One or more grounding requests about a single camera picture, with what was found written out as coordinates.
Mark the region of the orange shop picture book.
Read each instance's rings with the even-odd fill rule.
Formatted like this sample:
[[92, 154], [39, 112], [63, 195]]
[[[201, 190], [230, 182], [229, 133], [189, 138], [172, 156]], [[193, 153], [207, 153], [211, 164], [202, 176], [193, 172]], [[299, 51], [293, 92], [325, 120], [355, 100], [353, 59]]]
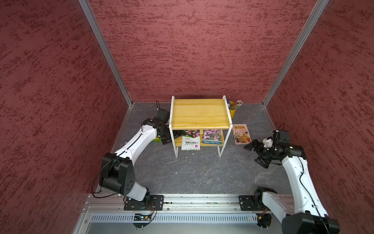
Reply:
[[236, 145], [248, 145], [251, 142], [251, 136], [246, 124], [234, 124], [232, 130]]

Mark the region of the white sunflower seed bag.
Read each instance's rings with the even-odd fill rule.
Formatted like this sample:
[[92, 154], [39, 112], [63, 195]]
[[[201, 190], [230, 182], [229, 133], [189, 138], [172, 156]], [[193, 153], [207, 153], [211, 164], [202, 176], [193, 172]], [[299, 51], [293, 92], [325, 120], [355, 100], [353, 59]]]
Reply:
[[182, 151], [200, 151], [200, 130], [184, 130]]

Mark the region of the pink flower seed bag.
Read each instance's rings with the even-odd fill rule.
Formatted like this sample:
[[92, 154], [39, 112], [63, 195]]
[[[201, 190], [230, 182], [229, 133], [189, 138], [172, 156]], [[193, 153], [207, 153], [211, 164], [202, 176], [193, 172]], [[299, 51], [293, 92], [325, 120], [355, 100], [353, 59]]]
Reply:
[[205, 129], [202, 135], [202, 143], [209, 145], [221, 145], [223, 143], [220, 129]]

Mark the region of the green white seed bag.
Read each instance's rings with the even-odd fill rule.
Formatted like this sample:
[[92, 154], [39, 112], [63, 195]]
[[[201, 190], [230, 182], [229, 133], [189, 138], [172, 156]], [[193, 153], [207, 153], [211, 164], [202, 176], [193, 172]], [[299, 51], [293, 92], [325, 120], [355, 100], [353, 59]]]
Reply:
[[153, 140], [153, 142], [162, 142], [162, 139], [158, 136], [158, 137], [156, 137], [156, 138]]

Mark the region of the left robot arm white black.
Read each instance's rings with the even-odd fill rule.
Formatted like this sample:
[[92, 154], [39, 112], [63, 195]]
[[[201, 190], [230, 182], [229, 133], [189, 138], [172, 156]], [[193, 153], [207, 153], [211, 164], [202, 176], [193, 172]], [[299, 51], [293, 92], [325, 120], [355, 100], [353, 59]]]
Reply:
[[165, 142], [172, 139], [167, 121], [145, 120], [129, 142], [115, 153], [104, 156], [99, 185], [137, 202], [149, 203], [149, 190], [135, 180], [134, 164], [149, 143], [157, 137]]

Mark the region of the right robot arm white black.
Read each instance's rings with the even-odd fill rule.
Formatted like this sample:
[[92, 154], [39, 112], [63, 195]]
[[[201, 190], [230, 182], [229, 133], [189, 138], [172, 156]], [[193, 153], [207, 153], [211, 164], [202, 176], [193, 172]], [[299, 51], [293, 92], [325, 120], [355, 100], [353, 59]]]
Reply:
[[278, 160], [285, 169], [294, 200], [294, 212], [289, 213], [280, 197], [262, 189], [262, 204], [269, 208], [281, 222], [284, 234], [338, 234], [340, 226], [331, 219], [323, 207], [309, 174], [306, 154], [301, 146], [286, 140], [266, 139], [265, 142], [251, 141], [244, 147], [254, 151], [256, 163], [264, 168]]

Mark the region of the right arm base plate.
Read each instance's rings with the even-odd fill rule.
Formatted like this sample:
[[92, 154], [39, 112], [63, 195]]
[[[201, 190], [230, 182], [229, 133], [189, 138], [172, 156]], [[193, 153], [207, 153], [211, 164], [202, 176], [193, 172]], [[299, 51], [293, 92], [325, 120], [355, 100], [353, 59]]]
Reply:
[[239, 205], [241, 211], [263, 211], [264, 206], [258, 196], [239, 196]]

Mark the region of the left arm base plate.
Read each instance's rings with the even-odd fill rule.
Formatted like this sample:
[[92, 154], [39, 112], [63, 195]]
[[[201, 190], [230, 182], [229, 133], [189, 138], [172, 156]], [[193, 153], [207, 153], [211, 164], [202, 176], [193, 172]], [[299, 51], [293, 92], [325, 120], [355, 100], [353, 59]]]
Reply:
[[163, 209], [163, 195], [145, 195], [142, 201], [126, 197], [124, 200], [125, 211], [161, 211]]

